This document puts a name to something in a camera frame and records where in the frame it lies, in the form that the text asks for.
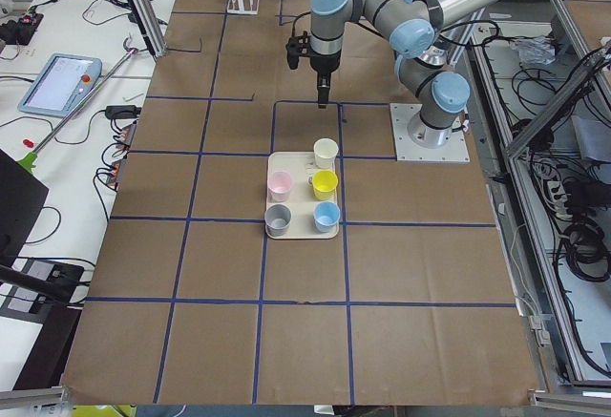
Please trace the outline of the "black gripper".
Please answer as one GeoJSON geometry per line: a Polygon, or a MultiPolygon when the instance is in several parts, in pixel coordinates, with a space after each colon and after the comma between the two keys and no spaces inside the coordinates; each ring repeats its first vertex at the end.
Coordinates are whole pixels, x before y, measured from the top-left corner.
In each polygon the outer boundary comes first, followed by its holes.
{"type": "Polygon", "coordinates": [[[317,74],[317,106],[325,109],[329,101],[331,75],[340,66],[341,52],[320,54],[310,49],[308,54],[310,67],[317,74]]]}

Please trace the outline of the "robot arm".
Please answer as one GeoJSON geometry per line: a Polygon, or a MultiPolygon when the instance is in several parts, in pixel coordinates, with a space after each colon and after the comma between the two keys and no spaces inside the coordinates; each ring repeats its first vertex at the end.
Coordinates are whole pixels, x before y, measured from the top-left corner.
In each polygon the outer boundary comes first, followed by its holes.
{"type": "Polygon", "coordinates": [[[422,55],[437,36],[461,19],[499,0],[310,0],[310,66],[317,73],[317,103],[328,103],[332,73],[340,65],[345,25],[365,18],[396,52],[395,74],[421,108],[408,124],[411,140],[435,149],[447,143],[470,86],[460,74],[434,68],[422,55]]]}

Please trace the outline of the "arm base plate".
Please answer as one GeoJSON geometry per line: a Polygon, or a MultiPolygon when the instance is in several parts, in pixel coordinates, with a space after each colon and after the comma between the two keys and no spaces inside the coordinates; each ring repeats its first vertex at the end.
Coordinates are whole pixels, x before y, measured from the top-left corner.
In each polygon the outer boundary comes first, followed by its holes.
{"type": "Polygon", "coordinates": [[[463,126],[457,116],[446,130],[429,128],[420,104],[390,103],[396,160],[411,163],[466,164],[470,162],[463,126]]]}

